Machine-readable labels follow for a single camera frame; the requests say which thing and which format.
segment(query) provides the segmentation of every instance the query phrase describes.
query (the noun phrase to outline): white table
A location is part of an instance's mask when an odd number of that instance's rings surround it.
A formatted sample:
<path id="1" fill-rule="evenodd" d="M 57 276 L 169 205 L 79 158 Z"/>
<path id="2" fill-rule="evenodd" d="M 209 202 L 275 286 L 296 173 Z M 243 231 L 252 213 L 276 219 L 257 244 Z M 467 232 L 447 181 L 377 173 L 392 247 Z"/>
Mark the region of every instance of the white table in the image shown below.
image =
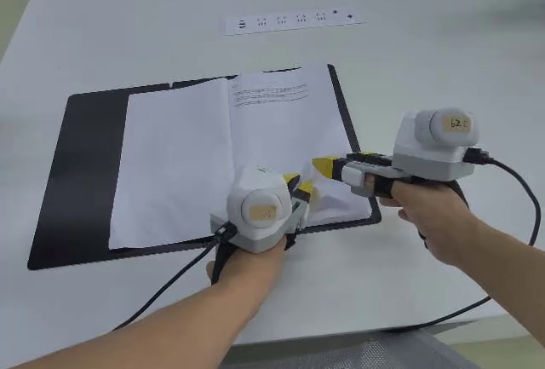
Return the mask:
<path id="1" fill-rule="evenodd" d="M 367 24 L 223 37 L 221 19 L 355 3 Z M 545 0 L 31 0 L 0 66 L 0 366 L 107 332 L 196 251 L 31 272 L 26 261 L 66 98 L 305 62 L 336 65 L 364 150 L 391 151 L 409 109 L 460 106 L 481 145 L 545 200 Z M 532 208 L 506 174 L 462 183 L 485 220 L 527 239 Z M 436 262 L 392 211 L 301 237 L 240 343 L 437 318 L 483 292 Z M 192 269 L 156 308 L 208 284 Z M 460 320 L 500 314 L 494 303 Z"/>

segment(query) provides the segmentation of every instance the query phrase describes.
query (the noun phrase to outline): power strip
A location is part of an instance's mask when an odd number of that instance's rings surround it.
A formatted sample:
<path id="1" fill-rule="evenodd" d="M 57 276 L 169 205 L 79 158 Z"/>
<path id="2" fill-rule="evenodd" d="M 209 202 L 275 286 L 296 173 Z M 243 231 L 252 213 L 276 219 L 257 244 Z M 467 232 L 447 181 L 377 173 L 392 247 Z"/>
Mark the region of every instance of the power strip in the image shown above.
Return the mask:
<path id="1" fill-rule="evenodd" d="M 355 7 L 311 9 L 287 13 L 243 15 L 224 20 L 224 35 L 256 34 L 258 32 L 300 30 L 318 26 L 363 24 L 361 12 Z"/>

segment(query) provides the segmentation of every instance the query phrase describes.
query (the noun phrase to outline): paper sheet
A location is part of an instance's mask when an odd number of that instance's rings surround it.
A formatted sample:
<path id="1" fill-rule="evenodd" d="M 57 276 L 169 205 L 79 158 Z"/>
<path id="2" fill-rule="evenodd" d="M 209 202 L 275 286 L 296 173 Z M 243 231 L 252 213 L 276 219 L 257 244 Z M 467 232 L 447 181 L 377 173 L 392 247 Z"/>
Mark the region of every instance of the paper sheet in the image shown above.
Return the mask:
<path id="1" fill-rule="evenodd" d="M 369 200 L 322 177 L 312 158 L 351 152 L 327 66 L 240 75 L 230 81 L 235 168 L 257 164 L 311 177 L 320 200 L 308 225 L 370 216 Z"/>
<path id="2" fill-rule="evenodd" d="M 227 81 L 129 98 L 110 249 L 210 235 L 233 179 Z"/>

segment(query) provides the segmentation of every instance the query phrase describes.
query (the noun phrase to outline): handwritten label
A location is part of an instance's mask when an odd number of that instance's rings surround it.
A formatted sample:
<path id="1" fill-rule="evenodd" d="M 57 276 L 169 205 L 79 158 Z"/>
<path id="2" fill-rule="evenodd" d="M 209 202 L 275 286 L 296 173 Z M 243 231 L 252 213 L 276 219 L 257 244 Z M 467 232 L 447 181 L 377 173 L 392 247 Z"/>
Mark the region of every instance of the handwritten label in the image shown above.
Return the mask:
<path id="1" fill-rule="evenodd" d="M 251 205 L 250 220 L 252 222 L 276 220 L 276 205 Z"/>
<path id="2" fill-rule="evenodd" d="M 445 132 L 469 133 L 471 132 L 471 119 L 467 116 L 445 116 L 443 130 Z"/>

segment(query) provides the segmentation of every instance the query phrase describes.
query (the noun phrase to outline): black notebook cover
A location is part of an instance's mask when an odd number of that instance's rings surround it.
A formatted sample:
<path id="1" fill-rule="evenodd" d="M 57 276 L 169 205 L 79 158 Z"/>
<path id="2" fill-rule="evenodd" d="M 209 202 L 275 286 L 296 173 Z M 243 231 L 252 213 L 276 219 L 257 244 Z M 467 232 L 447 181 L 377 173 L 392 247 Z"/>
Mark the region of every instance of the black notebook cover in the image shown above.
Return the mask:
<path id="1" fill-rule="evenodd" d="M 350 147 L 359 152 L 336 70 L 332 65 L 328 67 Z M 68 98 L 32 242 L 29 269 L 190 250 L 209 243 L 210 237 L 205 237 L 148 248 L 108 249 L 129 95 L 184 88 L 209 80 L 104 90 Z M 375 199 L 370 204 L 369 218 L 306 228 L 303 233 L 376 224 L 381 213 Z"/>

